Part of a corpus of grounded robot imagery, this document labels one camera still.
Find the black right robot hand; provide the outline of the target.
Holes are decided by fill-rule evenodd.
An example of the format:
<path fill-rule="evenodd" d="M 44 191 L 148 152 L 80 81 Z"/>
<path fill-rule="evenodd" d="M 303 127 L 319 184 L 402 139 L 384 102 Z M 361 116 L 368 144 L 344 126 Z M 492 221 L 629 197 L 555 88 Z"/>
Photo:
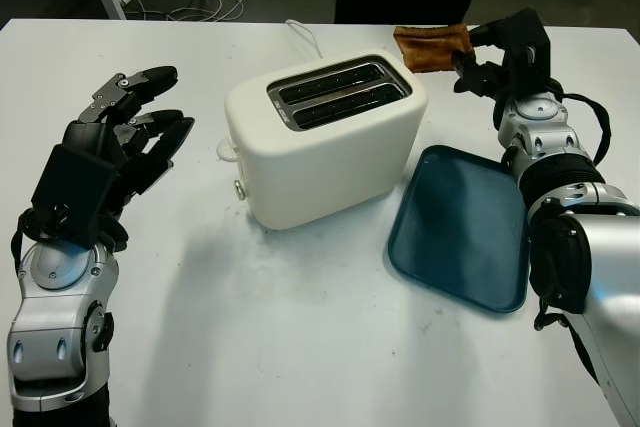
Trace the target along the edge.
<path fill-rule="evenodd" d="M 498 34 L 500 24 L 501 20 L 497 20 L 472 28 L 468 32 L 472 48 L 488 46 L 502 49 Z M 451 63 L 458 75 L 454 84 L 455 93 L 471 92 L 478 97 L 495 100 L 508 84 L 509 74 L 505 66 L 493 62 L 479 64 L 473 51 L 454 51 Z"/>

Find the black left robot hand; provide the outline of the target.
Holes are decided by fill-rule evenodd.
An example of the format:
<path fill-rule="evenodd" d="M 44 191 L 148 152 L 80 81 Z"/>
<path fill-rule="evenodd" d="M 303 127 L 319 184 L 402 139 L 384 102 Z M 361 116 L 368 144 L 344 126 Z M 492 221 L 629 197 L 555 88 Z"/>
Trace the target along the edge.
<path fill-rule="evenodd" d="M 79 198 L 64 206 L 61 237 L 86 248 L 99 241 L 116 251 L 126 247 L 128 234 L 119 222 L 124 207 L 173 167 L 195 123 L 176 109 L 141 112 L 177 81 L 173 66 L 116 73 L 69 123 L 62 145 L 73 154 L 71 185 Z"/>

